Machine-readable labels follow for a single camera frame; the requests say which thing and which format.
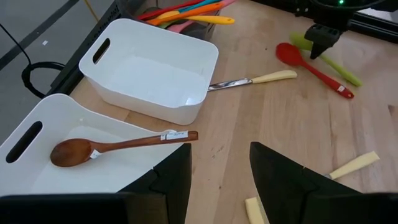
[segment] knife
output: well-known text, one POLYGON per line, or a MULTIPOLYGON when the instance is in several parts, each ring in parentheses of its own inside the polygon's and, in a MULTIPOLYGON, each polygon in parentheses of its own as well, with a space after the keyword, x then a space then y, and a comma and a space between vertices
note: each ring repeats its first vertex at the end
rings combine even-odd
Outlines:
POLYGON ((378 161, 379 159, 380 159, 379 156, 374 151, 369 152, 363 154, 362 156, 358 156, 352 161, 349 161, 347 164, 343 165, 337 170, 331 172, 330 174, 325 175, 325 177, 334 180, 346 174, 359 170, 363 167, 366 167, 372 164, 373 162, 378 161))
POLYGON ((297 73, 295 71, 284 70, 284 71, 274 72, 274 73, 271 73, 268 75, 263 75, 263 76, 252 78, 252 79, 242 78, 239 80, 215 83, 215 84, 210 85, 209 89, 207 89, 207 91, 221 90, 224 88, 229 88, 229 87, 234 87, 234 86, 271 82, 271 81, 282 80, 282 79, 286 79, 286 78, 296 78, 296 77, 297 77, 297 73))

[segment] red silicone spatula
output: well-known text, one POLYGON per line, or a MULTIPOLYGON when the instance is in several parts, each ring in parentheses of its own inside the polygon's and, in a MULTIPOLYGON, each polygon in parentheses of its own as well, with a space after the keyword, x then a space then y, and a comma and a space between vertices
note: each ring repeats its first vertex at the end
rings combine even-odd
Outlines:
POLYGON ((288 65, 303 66, 308 71, 316 75, 320 80, 322 80, 326 85, 335 90, 341 96, 347 99, 354 98, 354 94, 345 86, 329 78, 327 75, 323 74, 322 72, 319 72, 316 68, 312 67, 307 62, 305 62, 305 60, 301 56, 300 50, 296 46, 289 43, 280 43, 276 47, 276 56, 281 62, 286 63, 288 65))

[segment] wooden spoon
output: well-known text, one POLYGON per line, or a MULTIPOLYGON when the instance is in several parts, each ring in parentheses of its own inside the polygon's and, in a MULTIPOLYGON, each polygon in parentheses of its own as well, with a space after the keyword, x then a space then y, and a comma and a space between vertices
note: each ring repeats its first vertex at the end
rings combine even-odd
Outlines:
POLYGON ((51 152, 51 162, 59 167, 71 167, 95 159, 102 153, 139 146, 154 146, 198 140, 197 131, 172 132, 117 143, 100 143, 87 139, 68 139, 57 144, 51 152))

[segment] green spatula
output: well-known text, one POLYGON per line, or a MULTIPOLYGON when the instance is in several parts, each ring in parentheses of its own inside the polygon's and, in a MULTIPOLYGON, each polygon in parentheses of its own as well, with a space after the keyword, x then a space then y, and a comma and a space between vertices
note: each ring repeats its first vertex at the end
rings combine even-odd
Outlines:
MULTIPOLYGON (((289 35, 289 39, 293 45, 296 47, 302 49, 302 50, 311 50, 312 49, 312 42, 305 39, 303 34, 298 34, 298 33, 291 33, 289 35)), ((326 62, 330 67, 335 69, 343 78, 345 78, 347 81, 350 83, 356 85, 356 86, 361 86, 362 82, 359 80, 358 77, 356 77, 354 74, 351 72, 347 71, 345 68, 342 66, 338 65, 332 59, 328 58, 325 55, 321 55, 320 58, 326 62)))

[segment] black cable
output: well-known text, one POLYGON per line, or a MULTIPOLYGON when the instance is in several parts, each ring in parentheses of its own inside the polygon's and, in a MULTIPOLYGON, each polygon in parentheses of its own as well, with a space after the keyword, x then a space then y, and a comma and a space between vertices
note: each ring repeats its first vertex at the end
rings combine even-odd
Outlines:
POLYGON ((40 99, 44 98, 45 94, 37 90, 32 82, 30 81, 30 74, 33 70, 36 68, 51 68, 51 69, 56 69, 58 71, 62 71, 62 69, 65 67, 64 64, 59 63, 59 62, 37 62, 32 64, 32 61, 30 60, 28 54, 25 52, 24 48, 18 43, 18 41, 8 32, 8 30, 0 24, 0 27, 5 31, 5 33, 14 41, 14 43, 20 48, 22 53, 26 56, 26 59, 28 61, 28 65, 22 72, 22 81, 24 82, 25 87, 33 93, 35 96, 39 97, 40 99))
POLYGON ((320 7, 324 7, 324 8, 327 8, 327 9, 355 10, 355 11, 370 8, 370 7, 374 6, 374 5, 382 3, 384 1, 385 0, 378 0, 378 1, 366 4, 366 5, 363 5, 363 6, 330 6, 330 5, 327 5, 327 4, 324 4, 324 3, 320 3, 319 0, 310 0, 310 2, 314 3, 315 5, 320 6, 320 7))

